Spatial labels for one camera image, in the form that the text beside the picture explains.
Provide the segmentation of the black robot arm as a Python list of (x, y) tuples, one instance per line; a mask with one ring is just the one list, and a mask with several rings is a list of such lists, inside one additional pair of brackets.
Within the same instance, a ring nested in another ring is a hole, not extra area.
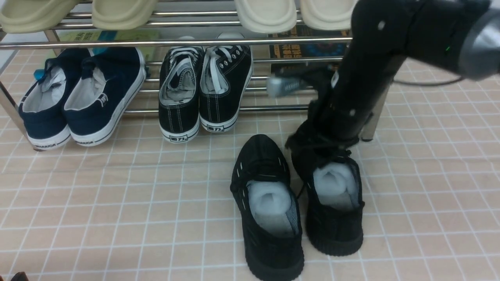
[(489, 0), (360, 0), (340, 66), (285, 69), (268, 79), (271, 95), (293, 82), (318, 92), (307, 120), (287, 140), (294, 149), (353, 146), (371, 128), (374, 110), (406, 59), (480, 81), (499, 73), (499, 8)]

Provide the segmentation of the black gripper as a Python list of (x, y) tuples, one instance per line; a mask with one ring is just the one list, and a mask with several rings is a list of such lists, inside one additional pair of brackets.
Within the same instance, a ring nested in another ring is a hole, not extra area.
[(307, 118), (309, 132), (320, 141), (357, 141), (407, 58), (407, 37), (418, 9), (416, 0), (360, 0), (352, 11), (352, 40), (337, 71), (334, 66), (296, 66), (275, 73), (300, 78), (314, 90), (330, 84), (334, 76)]

